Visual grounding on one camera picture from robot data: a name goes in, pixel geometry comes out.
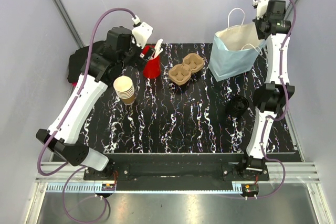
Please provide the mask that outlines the brown paper cup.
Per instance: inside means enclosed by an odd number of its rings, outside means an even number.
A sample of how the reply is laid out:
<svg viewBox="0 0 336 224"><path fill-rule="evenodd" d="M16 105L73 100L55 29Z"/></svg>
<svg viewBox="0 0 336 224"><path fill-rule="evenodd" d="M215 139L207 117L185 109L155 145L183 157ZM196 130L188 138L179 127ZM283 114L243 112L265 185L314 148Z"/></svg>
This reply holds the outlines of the brown paper cup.
<svg viewBox="0 0 336 224"><path fill-rule="evenodd" d="M132 79L127 76L116 78L113 87L118 93L126 93L134 88Z"/></svg>

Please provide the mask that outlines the light blue paper bag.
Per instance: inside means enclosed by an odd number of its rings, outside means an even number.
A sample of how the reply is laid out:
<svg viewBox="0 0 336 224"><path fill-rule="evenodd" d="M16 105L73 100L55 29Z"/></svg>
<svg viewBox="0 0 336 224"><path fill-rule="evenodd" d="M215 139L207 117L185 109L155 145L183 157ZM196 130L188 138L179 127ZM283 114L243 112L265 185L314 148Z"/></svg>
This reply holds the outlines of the light blue paper bag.
<svg viewBox="0 0 336 224"><path fill-rule="evenodd" d="M249 72L266 41L260 40L255 23L227 25L215 33L208 68L217 82Z"/></svg>

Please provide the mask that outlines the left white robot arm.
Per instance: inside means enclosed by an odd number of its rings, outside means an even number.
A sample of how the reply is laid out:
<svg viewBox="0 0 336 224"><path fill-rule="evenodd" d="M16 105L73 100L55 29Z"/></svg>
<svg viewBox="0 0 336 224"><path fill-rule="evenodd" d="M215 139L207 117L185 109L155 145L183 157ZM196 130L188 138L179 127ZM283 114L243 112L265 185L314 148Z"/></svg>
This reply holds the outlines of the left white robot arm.
<svg viewBox="0 0 336 224"><path fill-rule="evenodd" d="M109 179L113 175L109 159L79 143L79 133L96 101L125 67L144 69L151 54L142 50L152 31L145 22L132 30L123 26L109 30L106 40L100 41L90 60L84 62L77 85L60 115L48 129L38 130L36 138L71 165L91 167L99 178Z"/></svg>

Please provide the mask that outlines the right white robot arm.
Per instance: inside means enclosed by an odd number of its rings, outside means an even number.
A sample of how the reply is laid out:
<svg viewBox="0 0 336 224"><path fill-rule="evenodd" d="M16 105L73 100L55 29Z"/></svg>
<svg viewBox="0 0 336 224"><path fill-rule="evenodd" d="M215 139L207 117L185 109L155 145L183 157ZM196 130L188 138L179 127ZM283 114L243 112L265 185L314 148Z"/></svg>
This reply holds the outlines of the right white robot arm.
<svg viewBox="0 0 336 224"><path fill-rule="evenodd" d="M275 121L287 112L289 99L295 92L287 71L287 51L294 23L286 20L286 2L279 0L254 1L255 23L259 39L266 42L268 71L265 83L255 90L253 105L255 124L246 155L238 167L244 180L256 178L266 170L266 147Z"/></svg>

